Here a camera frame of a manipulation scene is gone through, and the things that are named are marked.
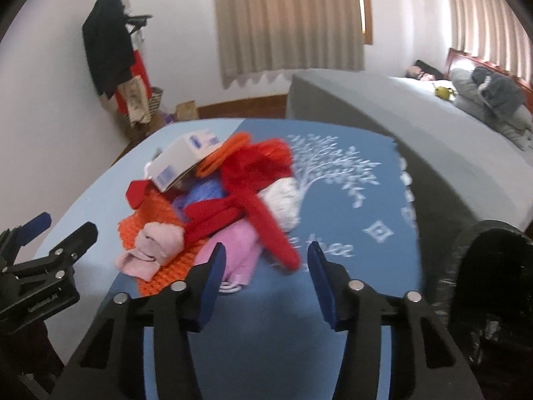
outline hanging clothes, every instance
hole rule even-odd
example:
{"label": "hanging clothes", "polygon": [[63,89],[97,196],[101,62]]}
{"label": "hanging clothes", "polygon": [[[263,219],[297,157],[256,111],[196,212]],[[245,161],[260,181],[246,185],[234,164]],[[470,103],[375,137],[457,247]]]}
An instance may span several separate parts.
{"label": "hanging clothes", "polygon": [[130,81],[119,85],[117,90],[126,102],[130,125],[133,127],[136,123],[150,123],[152,116],[146,86],[142,78],[137,75]]}
{"label": "hanging clothes", "polygon": [[132,78],[135,58],[126,20],[121,0],[97,0],[82,27],[94,86],[108,99],[118,85]]}
{"label": "hanging clothes", "polygon": [[[148,74],[146,72],[145,63],[143,62],[141,53],[138,49],[134,50],[133,56],[135,58],[135,63],[130,67],[131,74],[133,77],[141,77],[143,84],[145,85],[146,98],[148,100],[152,96],[152,90],[150,87],[150,80],[148,79]],[[118,113],[127,116],[129,114],[128,106],[124,100],[120,86],[115,92],[115,98],[117,99]]]}

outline wooden headboard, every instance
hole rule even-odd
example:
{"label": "wooden headboard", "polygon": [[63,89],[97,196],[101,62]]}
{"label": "wooden headboard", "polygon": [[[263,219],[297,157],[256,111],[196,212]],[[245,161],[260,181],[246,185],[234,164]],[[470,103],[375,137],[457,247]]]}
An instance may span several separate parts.
{"label": "wooden headboard", "polygon": [[462,68],[471,71],[477,66],[484,66],[493,72],[502,73],[503,75],[511,77],[522,89],[524,95],[526,95],[528,110],[531,114],[533,114],[533,86],[523,78],[516,77],[515,75],[504,70],[501,66],[497,66],[494,63],[483,61],[479,57],[472,57],[470,54],[450,48],[448,59],[446,60],[446,67],[444,68],[444,76],[446,79],[449,79],[450,71],[455,68]]}

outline black clamp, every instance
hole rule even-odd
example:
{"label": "black clamp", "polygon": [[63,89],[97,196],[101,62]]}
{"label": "black clamp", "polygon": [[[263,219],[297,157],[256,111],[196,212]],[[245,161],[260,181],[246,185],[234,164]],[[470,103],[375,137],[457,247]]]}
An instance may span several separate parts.
{"label": "black clamp", "polygon": [[79,300],[73,264],[97,241],[98,230],[87,222],[53,248],[47,257],[14,264],[20,247],[50,226],[43,213],[0,235],[0,334],[12,334],[45,320]]}
{"label": "black clamp", "polygon": [[159,400],[201,400],[188,332],[213,314],[226,250],[218,243],[207,263],[159,294],[132,299],[118,293],[94,319],[58,380],[51,400],[145,399],[143,331],[154,327]]}
{"label": "black clamp", "polygon": [[390,400],[484,399],[459,347],[418,292],[379,294],[328,262],[317,242],[307,265],[324,320],[348,332],[334,400],[376,398],[382,326],[392,331]]}

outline black coat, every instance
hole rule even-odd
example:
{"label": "black coat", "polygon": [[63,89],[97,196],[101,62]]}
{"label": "black coat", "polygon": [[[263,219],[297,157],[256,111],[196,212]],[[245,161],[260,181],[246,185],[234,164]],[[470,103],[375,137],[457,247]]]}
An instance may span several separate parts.
{"label": "black coat", "polygon": [[99,95],[111,97],[132,78],[135,58],[126,20],[121,0],[97,0],[83,24],[87,63]]}

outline wooden window frame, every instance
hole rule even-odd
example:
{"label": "wooden window frame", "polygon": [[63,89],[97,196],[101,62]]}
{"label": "wooden window frame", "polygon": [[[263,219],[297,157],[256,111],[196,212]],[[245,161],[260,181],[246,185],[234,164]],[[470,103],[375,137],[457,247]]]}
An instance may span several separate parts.
{"label": "wooden window frame", "polygon": [[363,0],[364,2],[364,44],[374,45],[374,29],[372,26],[372,0]]}

